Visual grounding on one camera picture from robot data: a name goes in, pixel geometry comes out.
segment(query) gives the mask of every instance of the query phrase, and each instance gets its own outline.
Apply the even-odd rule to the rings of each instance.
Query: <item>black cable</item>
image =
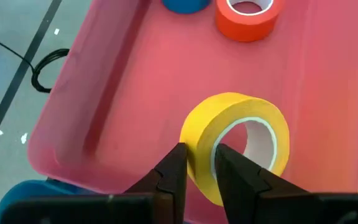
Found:
[[[65,57],[68,55],[69,49],[58,49],[53,52],[50,52],[47,56],[45,56],[36,66],[35,68],[31,65],[31,63],[25,59],[23,56],[16,53],[14,50],[10,49],[6,45],[0,42],[0,46],[4,47],[6,50],[12,52],[14,55],[21,58],[25,63],[27,63],[32,72],[31,76],[31,85],[41,93],[50,93],[51,88],[45,88],[38,82],[38,76],[40,75],[41,70],[48,65],[50,62],[57,60],[59,58]]]

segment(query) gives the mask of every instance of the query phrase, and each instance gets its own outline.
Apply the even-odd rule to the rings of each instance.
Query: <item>blue object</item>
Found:
[[[191,14],[204,9],[211,0],[162,0],[169,10],[180,14]]]
[[[94,194],[93,192],[75,187],[56,180],[27,180],[11,188],[0,202],[0,219],[3,211],[8,205],[22,199],[35,196],[52,195],[76,195],[76,194]]]

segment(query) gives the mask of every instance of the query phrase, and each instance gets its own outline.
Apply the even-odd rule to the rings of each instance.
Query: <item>white tape core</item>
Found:
[[[262,118],[249,117],[238,119],[225,128],[214,142],[211,150],[211,173],[216,180],[216,147],[222,138],[237,124],[244,123],[247,129],[247,145],[243,156],[261,167],[272,170],[277,156],[277,138],[271,125]]]
[[[266,11],[268,11],[268,9],[270,9],[273,5],[273,1],[274,0],[226,0],[227,4],[229,5],[229,7],[236,13],[243,15],[243,16],[256,16],[259,14],[262,14]],[[243,12],[239,12],[236,9],[233,8],[233,5],[240,3],[240,2],[252,2],[257,4],[262,10],[259,12],[255,12],[255,13],[243,13]]]

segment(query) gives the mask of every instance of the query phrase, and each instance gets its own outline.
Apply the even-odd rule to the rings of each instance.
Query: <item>orange tape roll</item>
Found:
[[[233,5],[253,2],[262,9],[256,13],[243,13]],[[228,38],[241,42],[260,40],[274,28],[284,0],[216,0],[216,25]]]

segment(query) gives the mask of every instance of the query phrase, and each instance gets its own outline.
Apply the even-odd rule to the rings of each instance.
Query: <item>gray floor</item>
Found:
[[[0,0],[0,41],[24,55],[52,0]],[[63,0],[32,61],[33,65],[59,48],[70,48],[83,22],[91,0]],[[0,102],[21,59],[0,47]],[[42,70],[40,83],[52,86],[59,74],[63,59]],[[0,126],[0,199],[23,180],[45,179],[31,169],[27,162],[27,142],[47,95],[36,92],[27,72]]]

